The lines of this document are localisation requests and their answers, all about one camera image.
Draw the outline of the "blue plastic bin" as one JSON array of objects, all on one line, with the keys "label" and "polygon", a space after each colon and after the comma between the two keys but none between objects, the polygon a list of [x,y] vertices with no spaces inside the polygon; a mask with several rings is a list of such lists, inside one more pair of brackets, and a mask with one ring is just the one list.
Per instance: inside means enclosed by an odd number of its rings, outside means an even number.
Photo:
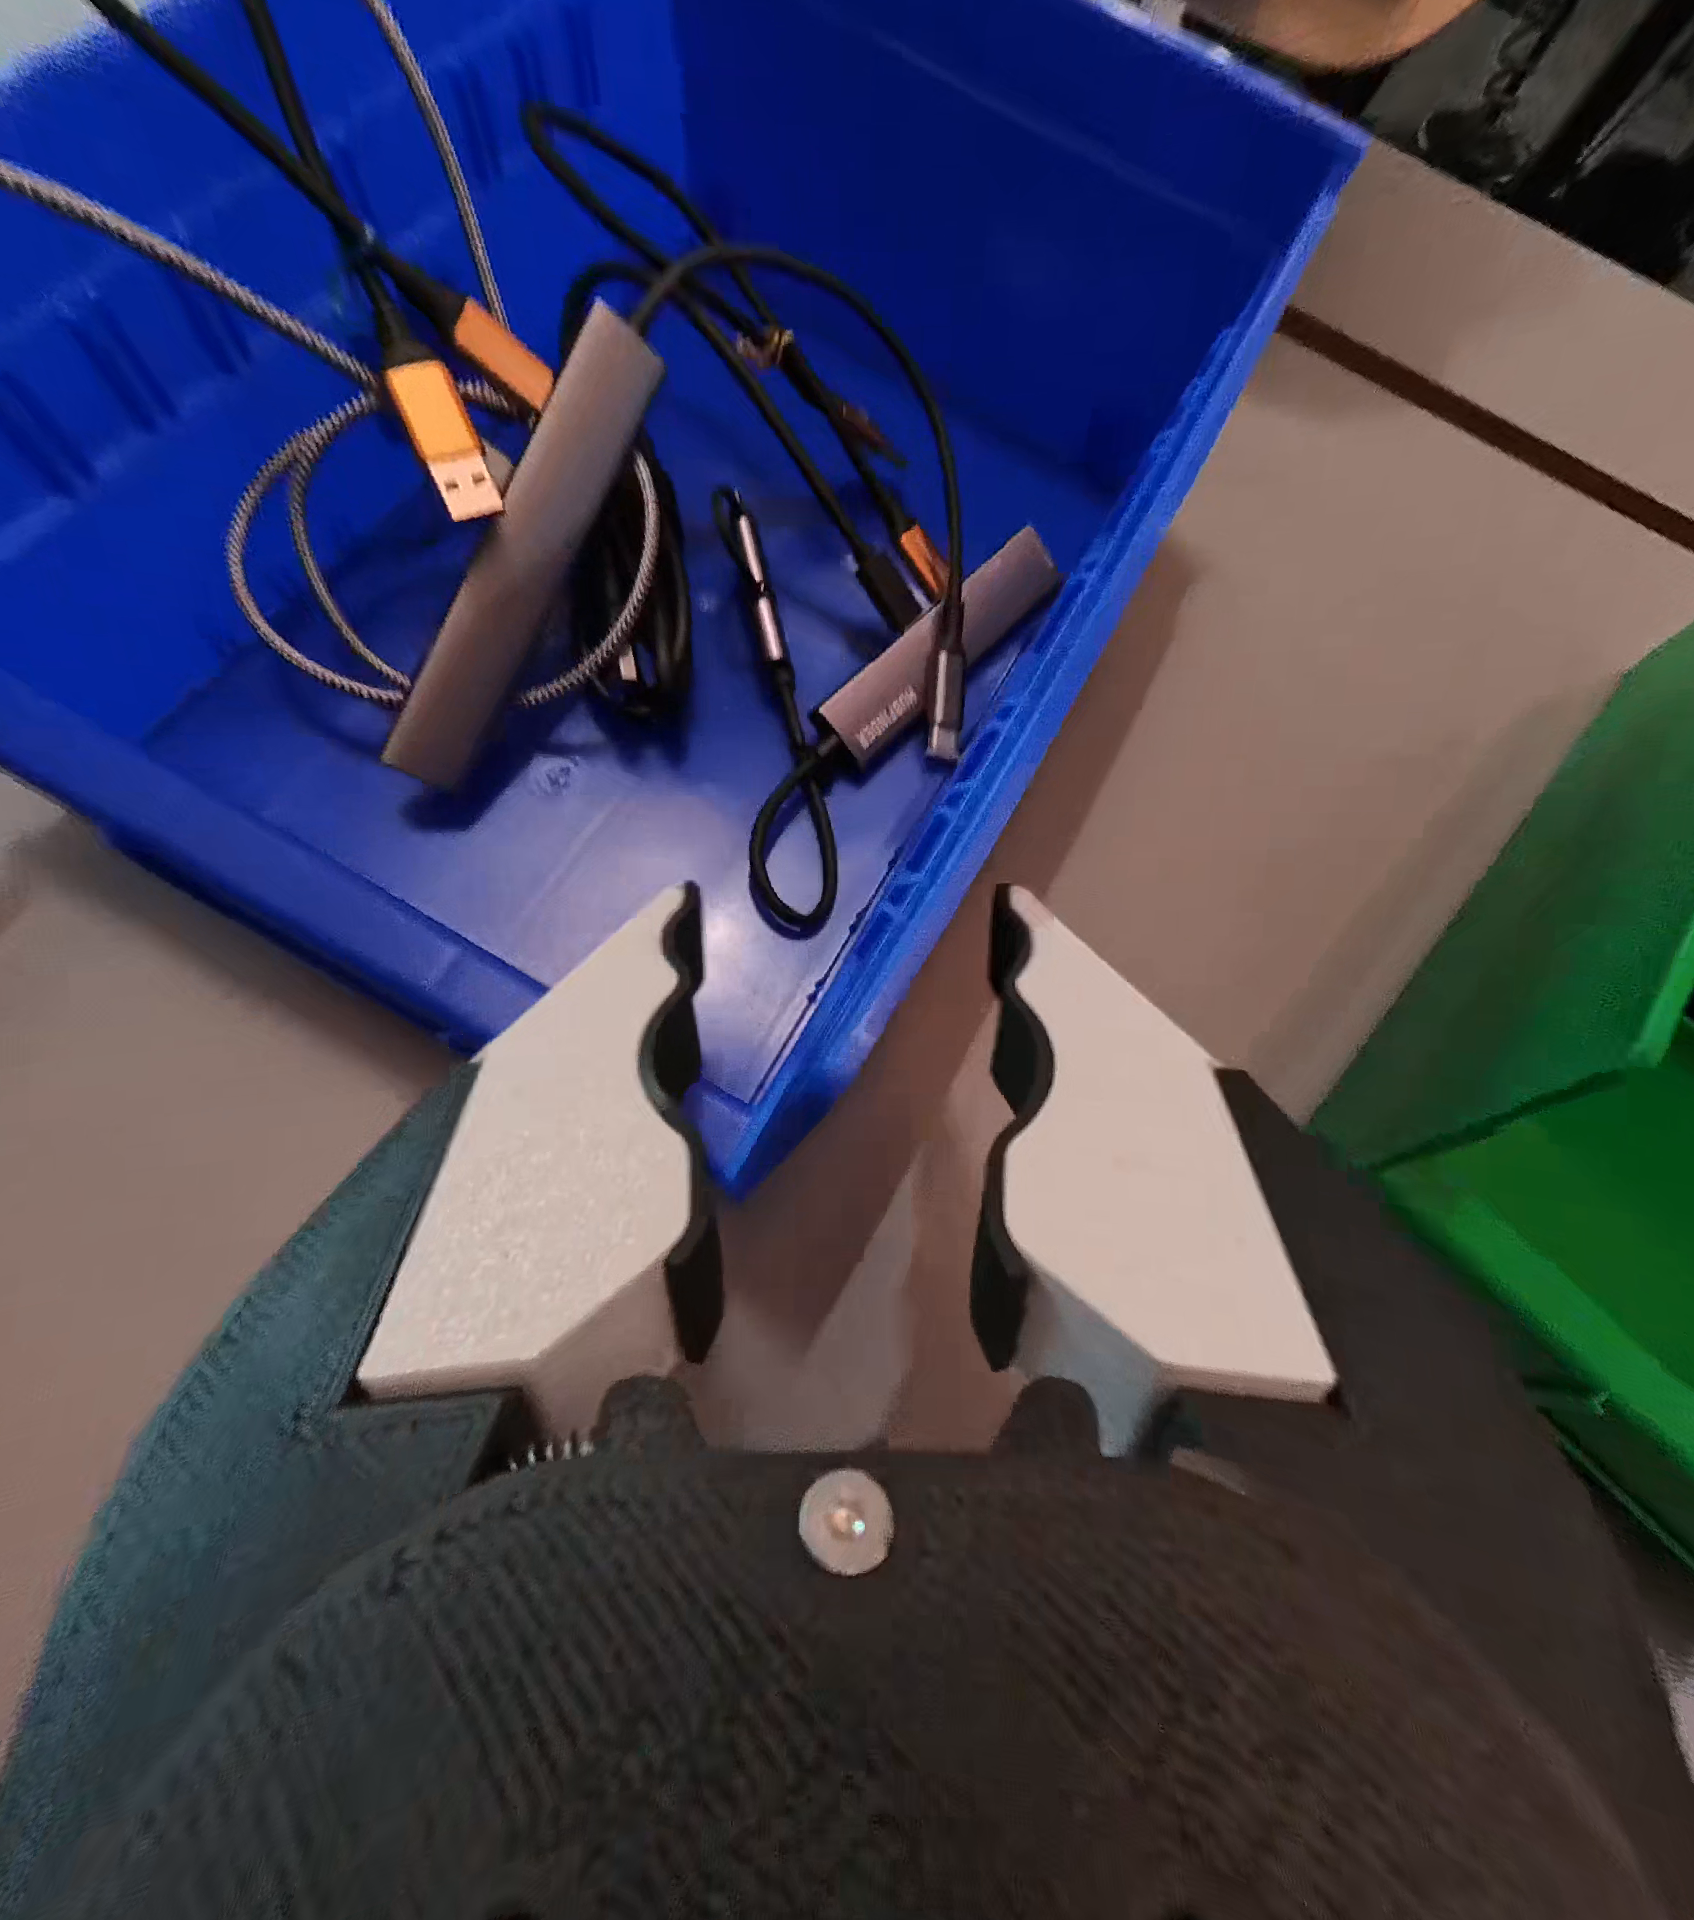
[{"label": "blue plastic bin", "polygon": [[883,640],[794,467],[670,315],[652,435],[687,516],[670,728],[520,715],[460,797],[389,719],[240,621],[222,535],[349,384],[212,296],[0,191],[0,771],[192,896],[476,1051],[670,882],[699,882],[695,1120],[741,1196],[836,1104],[1045,755],[1196,482],[1359,138],[1099,6],[395,6],[553,352],[610,251],[525,102],[587,114],[741,245],[852,283],[950,411],[970,563],[1031,527],[1062,592],[970,673],[962,763],[836,788],[840,906],[762,921],[745,830],[783,744],[715,488],[764,523],[809,703]]}]

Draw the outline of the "green plastic bin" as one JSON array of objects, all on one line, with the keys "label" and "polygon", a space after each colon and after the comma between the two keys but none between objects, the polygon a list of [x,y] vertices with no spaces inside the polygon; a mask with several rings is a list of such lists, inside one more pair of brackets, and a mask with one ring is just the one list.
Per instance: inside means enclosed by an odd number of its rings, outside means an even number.
[{"label": "green plastic bin", "polygon": [[1694,1572],[1694,624],[1614,681],[1315,1132]]}]

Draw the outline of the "black hub cable grey plug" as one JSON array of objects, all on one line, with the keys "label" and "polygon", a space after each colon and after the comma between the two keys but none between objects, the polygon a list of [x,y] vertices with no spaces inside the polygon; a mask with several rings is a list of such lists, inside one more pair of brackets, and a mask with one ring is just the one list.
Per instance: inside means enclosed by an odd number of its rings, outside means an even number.
[{"label": "black hub cable grey plug", "polygon": [[943,563],[950,563],[950,584],[937,592],[937,614],[932,614],[932,644],[929,644],[929,680],[924,680],[924,754],[937,763],[957,763],[962,755],[962,728],[966,728],[966,673],[970,673],[970,648],[966,648],[966,503],[962,503],[962,479],[957,479],[957,442],[943,421],[943,408],[908,352],[908,345],[894,335],[894,324],[883,319],[883,309],[847,279],[836,271],[789,254],[767,245],[706,245],[687,254],[665,259],[644,298],[636,304],[631,328],[639,336],[652,335],[659,315],[665,306],[687,309],[699,279],[715,271],[732,271],[732,268],[764,268],[771,276],[783,276],[801,287],[813,287],[852,309],[876,343],[889,352],[899,371],[904,377],[904,390],[920,403],[920,417],[932,435],[932,459],[937,459],[937,479],[942,479],[942,503],[943,503]]}]

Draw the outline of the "black cable orange plugs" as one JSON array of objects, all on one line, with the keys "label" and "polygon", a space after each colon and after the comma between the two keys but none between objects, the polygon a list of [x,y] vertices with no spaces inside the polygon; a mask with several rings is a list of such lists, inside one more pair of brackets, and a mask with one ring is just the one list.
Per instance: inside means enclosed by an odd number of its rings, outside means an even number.
[{"label": "black cable orange plugs", "polygon": [[240,17],[265,76],[277,125],[262,121],[256,108],[247,108],[133,6],[90,6],[90,12],[158,72],[164,72],[192,102],[209,108],[215,121],[247,140],[306,203],[330,220],[341,262],[355,279],[371,315],[380,398],[395,411],[406,446],[427,469],[427,482],[435,488],[451,523],[498,516],[504,479],[494,469],[491,446],[476,429],[469,403],[460,390],[460,368],[482,371],[498,390],[498,411],[520,421],[542,417],[545,400],[553,398],[553,371],[504,328],[498,309],[498,279],[479,236],[476,202],[451,149],[447,121],[389,6],[370,6],[370,12],[395,55],[395,68],[405,72],[435,159],[447,172],[482,304],[405,259],[370,225],[313,125],[273,6],[240,6]]}]

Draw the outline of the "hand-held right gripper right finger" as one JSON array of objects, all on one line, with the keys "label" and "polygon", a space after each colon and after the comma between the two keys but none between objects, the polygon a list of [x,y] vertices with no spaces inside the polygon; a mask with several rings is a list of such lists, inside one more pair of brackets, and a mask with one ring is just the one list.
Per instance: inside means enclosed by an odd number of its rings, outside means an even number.
[{"label": "hand-held right gripper right finger", "polygon": [[988,1368],[1090,1403],[1324,1403],[1338,1368],[1221,1062],[1025,885],[992,896],[988,985],[1008,1104],[970,1271]]}]

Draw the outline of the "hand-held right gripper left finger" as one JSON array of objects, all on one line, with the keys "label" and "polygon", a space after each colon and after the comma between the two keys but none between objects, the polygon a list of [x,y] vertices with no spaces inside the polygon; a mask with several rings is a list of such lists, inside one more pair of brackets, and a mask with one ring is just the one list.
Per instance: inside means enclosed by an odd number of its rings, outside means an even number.
[{"label": "hand-held right gripper left finger", "polygon": [[715,1352],[725,1274],[687,1115],[700,975],[679,882],[479,1051],[355,1365],[370,1403],[598,1403]]}]

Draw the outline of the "long grey usb hub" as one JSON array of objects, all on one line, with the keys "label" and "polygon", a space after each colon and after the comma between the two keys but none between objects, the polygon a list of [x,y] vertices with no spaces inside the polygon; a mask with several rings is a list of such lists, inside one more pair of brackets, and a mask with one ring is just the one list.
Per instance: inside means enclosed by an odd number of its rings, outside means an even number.
[{"label": "long grey usb hub", "polygon": [[380,763],[455,788],[504,699],[631,459],[662,361],[606,304],[593,304],[538,433],[504,489],[498,535],[476,557],[380,749]]}]

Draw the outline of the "short grey usb hub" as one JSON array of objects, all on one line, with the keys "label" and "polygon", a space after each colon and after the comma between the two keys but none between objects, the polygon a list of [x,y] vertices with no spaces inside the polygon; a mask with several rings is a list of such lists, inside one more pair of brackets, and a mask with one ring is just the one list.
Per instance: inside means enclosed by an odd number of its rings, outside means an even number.
[{"label": "short grey usb hub", "polygon": [[[988,561],[979,561],[962,584],[962,640],[966,668],[1002,648],[1031,614],[1039,614],[1062,573],[1049,561],[1036,527],[1017,531]],[[813,708],[822,744],[847,754],[868,771],[929,715],[929,657],[937,637],[937,607],[920,610],[899,640],[889,640],[868,668],[857,668],[826,703]]]}]

